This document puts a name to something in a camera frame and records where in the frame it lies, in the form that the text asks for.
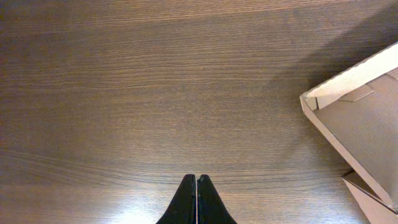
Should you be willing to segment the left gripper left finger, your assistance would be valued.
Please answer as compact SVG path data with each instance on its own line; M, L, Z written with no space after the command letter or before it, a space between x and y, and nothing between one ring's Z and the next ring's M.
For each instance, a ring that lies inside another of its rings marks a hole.
M196 192L195 175L185 175L157 224L196 224Z

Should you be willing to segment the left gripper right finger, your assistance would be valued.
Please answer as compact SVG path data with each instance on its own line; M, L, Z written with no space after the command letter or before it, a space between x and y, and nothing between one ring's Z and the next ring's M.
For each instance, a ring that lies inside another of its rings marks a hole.
M197 222L199 224L236 224L209 175L202 174L197 180L197 193Z

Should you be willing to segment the brown cardboard box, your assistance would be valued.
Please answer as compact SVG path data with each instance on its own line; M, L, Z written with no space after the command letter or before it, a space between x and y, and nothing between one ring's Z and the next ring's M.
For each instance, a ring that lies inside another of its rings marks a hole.
M397 44L300 96L353 168L343 181L370 223L397 224Z

